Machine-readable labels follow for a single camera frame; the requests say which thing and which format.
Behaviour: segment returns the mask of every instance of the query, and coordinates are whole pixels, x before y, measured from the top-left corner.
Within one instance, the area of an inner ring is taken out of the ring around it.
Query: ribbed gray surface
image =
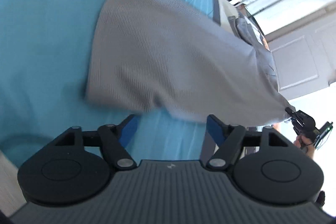
[[[28,203],[15,224],[235,224],[328,223],[314,204],[275,208],[240,194],[223,173],[203,169],[199,161],[144,160],[119,172],[94,198],[66,208]]]

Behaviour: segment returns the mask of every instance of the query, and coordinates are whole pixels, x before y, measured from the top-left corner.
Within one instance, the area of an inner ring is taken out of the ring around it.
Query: white door
[[[279,92],[291,100],[336,81],[336,12],[269,43]]]

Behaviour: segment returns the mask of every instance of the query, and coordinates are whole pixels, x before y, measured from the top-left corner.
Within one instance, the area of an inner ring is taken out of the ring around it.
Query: gray fabric
[[[218,25],[221,24],[221,13],[219,11],[219,3],[218,0],[212,0],[213,1],[213,15],[212,20],[216,22]]]
[[[272,84],[272,86],[278,90],[278,80],[272,54],[265,48],[261,41],[258,41],[256,33],[253,30],[252,23],[242,13],[239,13],[239,17],[236,19],[236,28],[238,30],[239,37],[254,47],[256,58],[265,73],[265,76],[268,78],[268,81]]]
[[[290,107],[253,46],[181,0],[106,0],[98,18],[87,99],[144,112],[259,126]]]
[[[238,37],[238,38],[241,38],[240,35],[239,35],[239,32],[238,32],[238,29],[237,29],[237,26],[236,26],[236,17],[235,16],[230,16],[227,18],[229,24],[230,24],[230,27],[232,29],[232,32],[233,34]]]

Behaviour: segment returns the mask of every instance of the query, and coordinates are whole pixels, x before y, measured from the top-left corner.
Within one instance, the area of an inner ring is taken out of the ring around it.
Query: hand
[[[315,148],[314,148],[314,145],[311,143],[311,140],[306,138],[305,136],[303,135],[298,135],[296,137],[296,140],[293,142],[293,144],[298,147],[298,148],[301,148],[301,144],[300,144],[300,139],[302,140],[302,142],[307,145],[307,148],[308,148],[308,151],[307,151],[307,156],[309,158],[313,158],[314,157],[314,152],[315,152]]]

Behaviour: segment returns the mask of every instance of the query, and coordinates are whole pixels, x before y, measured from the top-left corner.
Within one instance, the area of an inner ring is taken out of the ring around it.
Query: blue bedsheet
[[[95,130],[129,112],[84,100],[91,42],[105,0],[0,0],[0,150],[17,166],[73,125]],[[212,0],[185,0],[212,17]],[[141,159],[200,155],[205,125],[142,116],[127,150]]]

